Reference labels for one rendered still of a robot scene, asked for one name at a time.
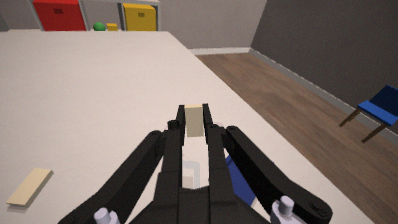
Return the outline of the dark blue notebook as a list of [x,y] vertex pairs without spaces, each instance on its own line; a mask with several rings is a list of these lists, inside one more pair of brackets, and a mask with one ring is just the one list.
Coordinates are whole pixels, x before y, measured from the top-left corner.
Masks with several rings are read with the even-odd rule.
[[238,197],[240,197],[244,202],[251,206],[256,196],[248,186],[246,180],[233,162],[230,155],[226,157],[226,163],[227,168],[229,168],[230,170],[234,193],[238,195]]

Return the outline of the beige domino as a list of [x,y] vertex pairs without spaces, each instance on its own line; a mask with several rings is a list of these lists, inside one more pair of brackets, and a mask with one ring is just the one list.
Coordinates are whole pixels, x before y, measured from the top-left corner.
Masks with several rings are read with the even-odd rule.
[[185,105],[187,137],[203,137],[203,104]]
[[49,169],[34,168],[6,203],[29,207],[53,173]]

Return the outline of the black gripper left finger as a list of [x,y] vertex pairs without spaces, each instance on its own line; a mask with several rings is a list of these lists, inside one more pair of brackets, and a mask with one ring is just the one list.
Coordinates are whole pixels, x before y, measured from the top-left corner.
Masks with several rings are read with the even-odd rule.
[[179,105],[176,120],[168,121],[163,132],[151,131],[98,192],[58,224],[125,224],[162,157],[147,224],[178,224],[184,107]]

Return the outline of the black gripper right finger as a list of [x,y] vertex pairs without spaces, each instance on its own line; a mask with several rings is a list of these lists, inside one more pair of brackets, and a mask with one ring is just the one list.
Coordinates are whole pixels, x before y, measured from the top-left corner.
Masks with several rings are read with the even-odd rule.
[[222,123],[213,122],[208,103],[203,104],[203,123],[211,224],[242,224],[224,148],[270,216],[271,224],[330,223],[333,212],[325,201],[290,180],[237,126],[224,128]]

